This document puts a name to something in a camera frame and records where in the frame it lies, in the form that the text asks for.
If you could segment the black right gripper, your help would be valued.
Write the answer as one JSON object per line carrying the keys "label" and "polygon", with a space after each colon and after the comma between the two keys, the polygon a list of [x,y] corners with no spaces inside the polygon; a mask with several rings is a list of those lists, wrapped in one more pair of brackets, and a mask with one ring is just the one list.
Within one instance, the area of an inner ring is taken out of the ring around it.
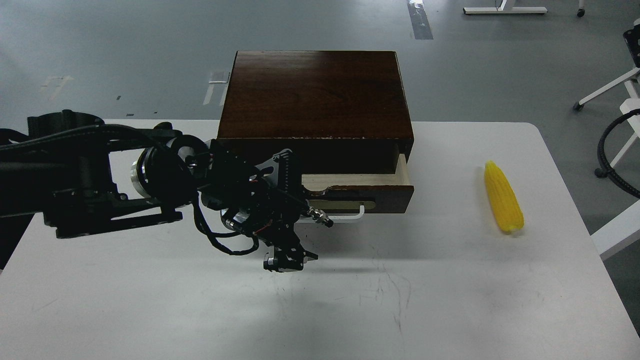
{"label": "black right gripper", "polygon": [[640,68],[640,19],[633,22],[633,27],[627,29],[622,37],[631,55],[631,60],[636,68]]}

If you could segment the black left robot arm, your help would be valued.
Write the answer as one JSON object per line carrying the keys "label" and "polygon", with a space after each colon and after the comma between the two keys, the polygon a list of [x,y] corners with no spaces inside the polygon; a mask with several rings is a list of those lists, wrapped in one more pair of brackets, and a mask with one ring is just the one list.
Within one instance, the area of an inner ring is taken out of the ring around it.
{"label": "black left robot arm", "polygon": [[195,228],[218,251],[245,256],[265,244],[273,249],[266,271],[294,272],[318,259],[295,224],[334,225],[310,205],[290,149],[253,165],[168,121],[140,129],[69,109],[27,125],[27,134],[1,130],[1,216],[42,214],[58,239],[174,223],[190,205]]}

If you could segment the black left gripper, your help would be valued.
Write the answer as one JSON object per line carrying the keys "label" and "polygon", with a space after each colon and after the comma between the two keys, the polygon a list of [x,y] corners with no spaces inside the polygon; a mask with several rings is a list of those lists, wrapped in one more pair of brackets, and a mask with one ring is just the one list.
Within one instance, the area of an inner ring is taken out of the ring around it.
{"label": "black left gripper", "polygon": [[214,139],[199,141],[192,147],[195,228],[229,256],[250,255],[262,243],[272,247],[265,271],[302,271],[319,256],[301,245],[295,224],[307,218],[331,228],[334,221],[310,205],[297,164],[289,149],[255,166]]}

